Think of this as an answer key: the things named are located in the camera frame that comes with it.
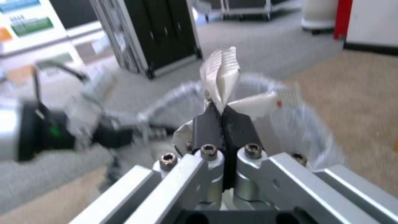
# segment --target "waste bin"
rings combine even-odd
[[[281,88],[285,86],[262,74],[244,73],[241,74],[230,101]],[[201,81],[184,83],[140,113],[137,120],[178,128],[203,113],[204,99]],[[266,124],[255,123],[262,141],[264,137],[269,139],[269,136],[262,136],[264,132],[259,132],[259,129],[272,130],[273,141],[279,144],[282,151],[299,151],[305,154],[314,169],[335,164],[345,165],[345,157],[335,143],[332,133],[305,102],[299,107],[284,107],[274,111],[269,121]],[[171,138],[115,150],[114,163],[108,167],[107,180],[103,183],[101,191],[109,188],[135,165],[152,168],[153,163],[166,152],[175,153]]]

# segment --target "gray carpet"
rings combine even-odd
[[[198,26],[198,34],[205,57],[216,48],[234,45],[243,71],[286,79],[342,49],[342,42],[334,41],[332,34],[312,36],[303,32],[300,21],[299,11],[288,11],[277,14],[271,22],[212,21]],[[113,58],[104,63],[111,68],[116,66]],[[200,64],[192,63],[153,81],[120,72],[121,81],[105,107],[137,113],[181,83],[197,80]],[[72,78],[45,84],[44,102],[51,107],[62,107],[79,87]],[[26,90],[21,95],[30,93]],[[23,165],[1,163],[0,214],[109,161],[109,153],[99,148],[80,155],[67,152],[40,155],[34,162]]]

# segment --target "floor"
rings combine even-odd
[[[349,168],[398,197],[398,57],[343,51],[286,82],[300,85]]]
[[[212,21],[197,27],[199,40],[205,57],[216,48],[237,47],[238,61],[242,71],[250,71],[283,80],[297,71],[308,68],[341,52],[342,42],[334,41],[332,34],[312,36],[303,32],[300,26],[300,10],[286,10],[273,17],[271,22],[264,21]],[[81,57],[84,52],[75,49]],[[117,69],[114,58],[80,58],[76,65],[84,71],[96,72],[98,64],[109,69]],[[15,68],[18,57],[13,63],[2,61],[2,66]],[[153,81],[144,76],[129,74],[118,70],[121,81],[105,107],[112,110],[136,114],[158,100],[169,90],[189,80],[199,78],[201,62],[189,64]],[[76,93],[80,85],[76,80],[58,74],[43,83],[43,99],[49,107],[63,107],[70,96]],[[31,87],[13,88],[5,96],[32,97]],[[0,164],[0,214],[10,211],[31,201],[47,191],[59,188],[90,170],[104,166],[110,161],[109,153],[102,148],[84,154],[69,152],[40,155],[27,164],[6,162]]]

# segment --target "red object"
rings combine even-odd
[[[334,26],[334,39],[345,39],[347,37],[352,1],[353,0],[339,0],[336,24]]]
[[[278,102],[276,102],[276,105],[278,106],[278,108],[282,107],[282,101],[278,100]]]

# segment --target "screw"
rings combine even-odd
[[[307,157],[299,152],[291,152],[290,156],[295,159],[299,164],[303,165],[304,167],[307,166]]]
[[[213,161],[217,159],[218,149],[214,145],[206,144],[200,148],[200,155],[204,160]]]
[[[245,145],[245,155],[251,159],[261,158],[262,149],[259,145],[250,143]]]
[[[174,153],[166,153],[159,159],[160,168],[164,171],[170,171],[177,164],[177,156]]]
[[[193,142],[191,140],[185,141],[185,149],[187,152],[192,153]]]

